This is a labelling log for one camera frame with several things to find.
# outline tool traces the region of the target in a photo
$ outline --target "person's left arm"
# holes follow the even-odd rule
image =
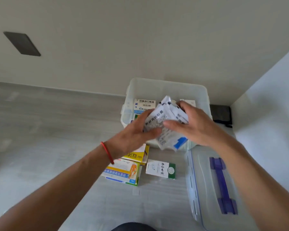
[[[160,135],[160,128],[143,132],[144,121],[151,112],[144,112],[104,143],[113,159],[136,150],[146,141]],[[99,145],[10,208],[0,217],[0,231],[58,230],[109,163],[104,147]]]

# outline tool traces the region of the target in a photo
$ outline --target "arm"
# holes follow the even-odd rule
[[[187,113],[189,124],[164,121],[165,127],[212,147],[220,155],[259,229],[289,230],[289,193],[203,110],[185,102],[179,105]]]
[[[150,112],[152,110],[144,112],[123,131],[105,142],[114,159],[160,135],[160,128],[142,132],[144,121]],[[0,231],[58,230],[109,163],[103,146],[98,146],[9,209],[0,217]]]

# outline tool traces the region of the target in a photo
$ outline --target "forearm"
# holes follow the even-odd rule
[[[8,210],[0,231],[58,230],[108,164],[100,145]]]
[[[258,227],[289,230],[289,193],[231,136],[223,135],[212,148],[224,160]]]

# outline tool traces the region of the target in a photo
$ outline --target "person's right arm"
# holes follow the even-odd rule
[[[183,101],[179,105],[187,113],[189,124],[168,120],[164,121],[165,127],[196,143],[212,147],[220,155],[260,230],[289,230],[289,192],[203,110]]]

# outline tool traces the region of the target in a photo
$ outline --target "red bracelet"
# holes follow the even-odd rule
[[[111,163],[111,164],[115,164],[115,162],[113,162],[113,158],[112,158],[112,156],[110,155],[110,153],[109,153],[106,145],[105,145],[103,142],[101,142],[101,145],[104,147],[104,149],[105,149],[105,151],[106,151],[106,153],[107,153],[107,155],[108,155],[108,158],[109,158],[109,160],[110,160],[110,163]]]

